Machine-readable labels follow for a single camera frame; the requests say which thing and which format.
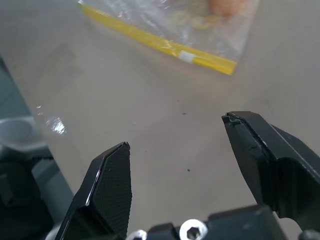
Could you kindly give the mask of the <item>grey rounded robot leg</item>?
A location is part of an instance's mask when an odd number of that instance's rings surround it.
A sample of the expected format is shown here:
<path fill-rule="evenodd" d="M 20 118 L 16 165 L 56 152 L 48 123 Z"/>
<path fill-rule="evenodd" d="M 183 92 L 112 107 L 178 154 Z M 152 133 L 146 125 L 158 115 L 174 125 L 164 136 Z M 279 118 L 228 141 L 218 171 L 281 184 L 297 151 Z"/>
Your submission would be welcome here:
<path fill-rule="evenodd" d="M 0 119 L 0 144 L 28 157 L 51 156 L 32 116 Z"/>

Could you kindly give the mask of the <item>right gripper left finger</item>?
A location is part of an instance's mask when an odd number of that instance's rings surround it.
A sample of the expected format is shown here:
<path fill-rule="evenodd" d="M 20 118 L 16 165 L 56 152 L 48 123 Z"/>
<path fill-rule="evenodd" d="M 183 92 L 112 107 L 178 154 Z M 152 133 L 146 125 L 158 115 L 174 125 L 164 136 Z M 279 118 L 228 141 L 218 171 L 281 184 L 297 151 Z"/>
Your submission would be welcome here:
<path fill-rule="evenodd" d="M 54 240 L 125 240 L 132 204 L 130 145 L 94 158 Z"/>

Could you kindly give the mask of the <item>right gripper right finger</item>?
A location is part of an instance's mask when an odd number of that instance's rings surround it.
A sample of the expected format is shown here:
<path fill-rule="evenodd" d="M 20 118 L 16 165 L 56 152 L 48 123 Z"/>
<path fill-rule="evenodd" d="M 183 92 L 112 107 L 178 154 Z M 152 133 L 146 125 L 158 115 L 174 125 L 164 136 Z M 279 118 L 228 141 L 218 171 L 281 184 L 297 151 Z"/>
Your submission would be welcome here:
<path fill-rule="evenodd" d="M 232 111 L 221 118 L 256 202 L 302 230 L 320 230 L 320 156 L 257 113 Z"/>

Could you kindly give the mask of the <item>clear yellow-strip zip bag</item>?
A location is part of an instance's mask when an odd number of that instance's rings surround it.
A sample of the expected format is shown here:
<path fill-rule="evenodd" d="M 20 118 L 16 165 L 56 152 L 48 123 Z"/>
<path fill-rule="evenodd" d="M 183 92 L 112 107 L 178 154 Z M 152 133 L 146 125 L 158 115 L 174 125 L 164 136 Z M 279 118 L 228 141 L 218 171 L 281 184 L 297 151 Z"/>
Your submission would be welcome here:
<path fill-rule="evenodd" d="M 78 0 L 90 19 L 181 61 L 232 75 L 260 0 L 233 16 L 213 14 L 207 0 Z"/>

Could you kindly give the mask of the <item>plain golden bread bun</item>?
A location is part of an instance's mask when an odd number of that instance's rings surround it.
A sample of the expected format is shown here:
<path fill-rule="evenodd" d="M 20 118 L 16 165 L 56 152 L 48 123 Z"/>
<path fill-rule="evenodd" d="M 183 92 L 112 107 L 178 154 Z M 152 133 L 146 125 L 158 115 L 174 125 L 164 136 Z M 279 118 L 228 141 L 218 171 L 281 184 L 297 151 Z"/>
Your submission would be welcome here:
<path fill-rule="evenodd" d="M 209 10 L 218 16 L 231 17 L 240 12 L 248 0 L 207 0 Z"/>

